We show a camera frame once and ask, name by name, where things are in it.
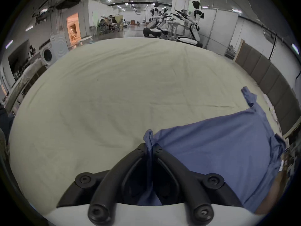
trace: washing machine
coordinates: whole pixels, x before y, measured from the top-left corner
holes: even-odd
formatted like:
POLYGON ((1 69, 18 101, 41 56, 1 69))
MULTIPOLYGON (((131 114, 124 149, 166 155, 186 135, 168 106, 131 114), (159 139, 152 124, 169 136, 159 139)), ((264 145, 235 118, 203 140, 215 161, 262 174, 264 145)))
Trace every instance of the washing machine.
POLYGON ((45 44, 40 50, 42 59, 49 66, 69 52, 65 38, 65 33, 59 33, 50 37, 50 42, 45 44))
POLYGON ((50 66, 57 61, 54 50, 52 48, 51 42, 47 43, 44 47, 41 48, 40 54, 44 62, 50 66))

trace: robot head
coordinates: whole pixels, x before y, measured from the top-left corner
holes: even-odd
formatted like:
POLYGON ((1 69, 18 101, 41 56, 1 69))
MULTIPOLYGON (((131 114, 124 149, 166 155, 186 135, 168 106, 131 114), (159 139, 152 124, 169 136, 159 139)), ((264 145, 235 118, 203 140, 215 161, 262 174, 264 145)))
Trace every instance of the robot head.
POLYGON ((200 2, 199 1, 192 1, 193 7, 199 9, 200 8, 200 2))

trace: humanoid robot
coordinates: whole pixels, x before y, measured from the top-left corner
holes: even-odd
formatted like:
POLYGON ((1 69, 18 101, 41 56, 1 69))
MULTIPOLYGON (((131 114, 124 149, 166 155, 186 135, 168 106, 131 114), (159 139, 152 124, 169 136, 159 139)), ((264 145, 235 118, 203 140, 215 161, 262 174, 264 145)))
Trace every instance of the humanoid robot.
POLYGON ((165 13, 167 9, 164 9, 164 12, 162 13, 159 11, 158 6, 159 2, 155 2, 155 7, 151 11, 152 21, 147 25, 146 28, 143 29, 143 35, 145 37, 152 35, 154 38, 158 38, 162 33, 164 35, 168 34, 168 30, 161 29, 161 27, 166 23, 165 18, 168 17, 168 14, 165 13))
POLYGON ((178 19, 181 19, 185 22, 185 25, 189 28, 192 39, 185 36, 178 36, 177 41, 182 43, 188 43, 197 47, 203 47, 203 44, 200 43, 200 36, 198 34, 198 31, 200 30, 200 27, 198 26, 199 21, 201 18, 204 18, 204 14, 200 10, 200 2, 193 1, 194 10, 191 12, 191 15, 188 16, 187 14, 177 11, 177 14, 172 13, 175 15, 178 19))

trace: white tablecloth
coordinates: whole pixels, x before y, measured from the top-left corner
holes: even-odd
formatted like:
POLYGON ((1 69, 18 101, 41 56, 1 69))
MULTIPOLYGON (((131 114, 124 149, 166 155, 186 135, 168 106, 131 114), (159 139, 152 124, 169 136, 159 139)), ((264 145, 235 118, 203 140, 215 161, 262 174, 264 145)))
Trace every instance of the white tablecloth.
POLYGON ((261 90, 232 61, 198 47, 149 38, 76 48, 32 86, 9 138, 11 168, 28 201, 45 215, 81 172, 111 169, 154 133, 248 108, 261 90))

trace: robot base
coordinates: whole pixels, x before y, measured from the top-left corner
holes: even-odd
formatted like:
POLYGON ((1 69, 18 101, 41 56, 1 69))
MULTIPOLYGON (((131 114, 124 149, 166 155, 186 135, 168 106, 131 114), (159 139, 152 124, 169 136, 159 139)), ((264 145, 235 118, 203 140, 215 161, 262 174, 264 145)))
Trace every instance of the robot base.
POLYGON ((162 34, 162 31, 156 28, 144 28, 143 35, 146 38, 152 38, 149 35, 152 35, 154 38, 159 38, 162 34))
POLYGON ((160 30, 162 31, 162 34, 165 35, 165 36, 167 36, 168 33, 169 33, 168 29, 160 28, 160 30))
POLYGON ((203 47, 202 43, 200 43, 200 42, 198 42, 196 40, 190 39, 188 37, 185 37, 185 36, 178 36, 177 37, 177 41, 178 42, 182 42, 182 43, 191 44, 191 45, 194 45, 194 46, 197 46, 197 47, 200 47, 200 48, 203 47))

